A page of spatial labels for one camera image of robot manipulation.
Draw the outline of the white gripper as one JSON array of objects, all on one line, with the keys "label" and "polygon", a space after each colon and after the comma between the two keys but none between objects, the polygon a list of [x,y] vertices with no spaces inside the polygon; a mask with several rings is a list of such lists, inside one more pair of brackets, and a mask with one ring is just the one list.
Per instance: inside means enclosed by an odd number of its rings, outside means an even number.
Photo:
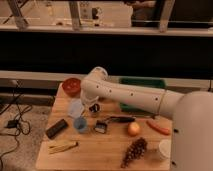
[{"label": "white gripper", "polygon": [[88,99],[85,96],[81,97],[82,103],[88,108],[91,115],[98,115],[100,113],[100,105],[98,104],[98,98]]}]

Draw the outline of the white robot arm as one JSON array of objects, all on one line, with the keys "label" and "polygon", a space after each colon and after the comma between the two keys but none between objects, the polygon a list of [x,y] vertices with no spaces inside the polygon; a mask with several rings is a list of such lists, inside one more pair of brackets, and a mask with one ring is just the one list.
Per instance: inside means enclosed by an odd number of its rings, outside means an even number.
[{"label": "white robot arm", "polygon": [[81,100],[90,106],[108,98],[172,119],[171,171],[213,171],[213,92],[171,90],[112,83],[102,67],[81,81]]}]

